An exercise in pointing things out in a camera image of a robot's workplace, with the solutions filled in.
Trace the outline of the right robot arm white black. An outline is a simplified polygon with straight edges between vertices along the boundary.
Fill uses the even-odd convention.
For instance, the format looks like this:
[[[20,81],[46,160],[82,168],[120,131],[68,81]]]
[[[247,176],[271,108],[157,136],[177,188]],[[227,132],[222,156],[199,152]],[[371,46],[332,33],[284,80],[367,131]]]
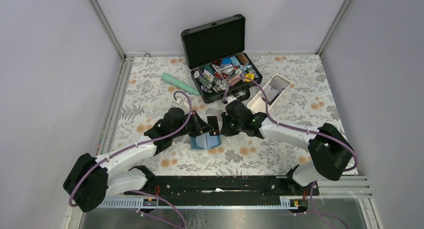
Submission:
[[[226,137],[244,133],[249,137],[284,142],[309,153],[309,162],[287,173],[286,187],[293,195],[301,194],[314,181],[338,181],[354,157],[351,145],[330,123],[307,127],[277,122],[267,113],[253,113],[237,99],[226,105],[221,117],[220,132]]]

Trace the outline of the blue leather card holder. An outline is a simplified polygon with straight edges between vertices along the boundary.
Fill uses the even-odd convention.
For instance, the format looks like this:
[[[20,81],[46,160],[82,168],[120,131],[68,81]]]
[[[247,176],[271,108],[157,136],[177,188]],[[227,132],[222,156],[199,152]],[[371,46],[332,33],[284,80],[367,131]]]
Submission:
[[[221,135],[214,131],[192,137],[190,139],[190,148],[192,150],[210,150],[220,146],[221,143]]]

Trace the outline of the black VIP card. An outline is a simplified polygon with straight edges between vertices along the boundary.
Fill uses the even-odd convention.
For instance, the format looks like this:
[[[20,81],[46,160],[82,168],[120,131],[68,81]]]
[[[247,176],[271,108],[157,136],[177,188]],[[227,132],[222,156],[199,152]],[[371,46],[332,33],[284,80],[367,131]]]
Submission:
[[[219,122],[217,116],[207,116],[207,123],[213,127],[213,130],[209,132],[210,136],[219,136],[220,135],[220,128],[219,128]]]

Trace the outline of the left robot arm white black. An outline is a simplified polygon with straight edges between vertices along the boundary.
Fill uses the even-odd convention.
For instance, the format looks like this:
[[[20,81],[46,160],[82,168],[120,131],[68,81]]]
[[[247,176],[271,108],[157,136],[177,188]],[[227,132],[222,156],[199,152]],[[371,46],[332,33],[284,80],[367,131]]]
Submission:
[[[152,193],[154,179],[148,170],[133,164],[166,150],[174,138],[185,135],[195,138],[214,129],[195,110],[185,112],[172,107],[133,144],[97,156],[81,155],[63,183],[70,206],[90,212],[109,196],[132,190],[139,190],[144,195]]]

